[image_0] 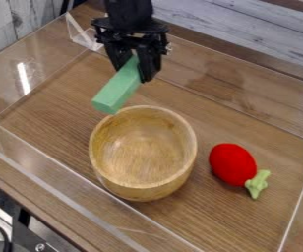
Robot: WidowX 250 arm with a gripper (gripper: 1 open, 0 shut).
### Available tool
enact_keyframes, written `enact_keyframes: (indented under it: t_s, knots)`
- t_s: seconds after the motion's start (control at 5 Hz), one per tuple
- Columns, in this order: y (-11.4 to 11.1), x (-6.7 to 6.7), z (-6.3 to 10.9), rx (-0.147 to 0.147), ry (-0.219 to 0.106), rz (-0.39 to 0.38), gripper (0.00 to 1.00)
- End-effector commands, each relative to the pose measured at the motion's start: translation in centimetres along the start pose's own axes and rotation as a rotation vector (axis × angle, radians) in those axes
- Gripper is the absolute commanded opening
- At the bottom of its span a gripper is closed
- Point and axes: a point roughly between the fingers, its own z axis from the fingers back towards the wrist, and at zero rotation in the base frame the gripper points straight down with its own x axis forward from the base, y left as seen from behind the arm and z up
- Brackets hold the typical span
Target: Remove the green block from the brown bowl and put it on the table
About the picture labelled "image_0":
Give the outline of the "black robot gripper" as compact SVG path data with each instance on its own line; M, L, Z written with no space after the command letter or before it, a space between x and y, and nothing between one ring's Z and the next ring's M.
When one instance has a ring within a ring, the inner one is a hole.
M169 27L153 18L151 0L103 2L107 16L95 18L91 22L98 43L104 46L116 71L135 49L140 82L150 82L161 71L162 55L169 53Z

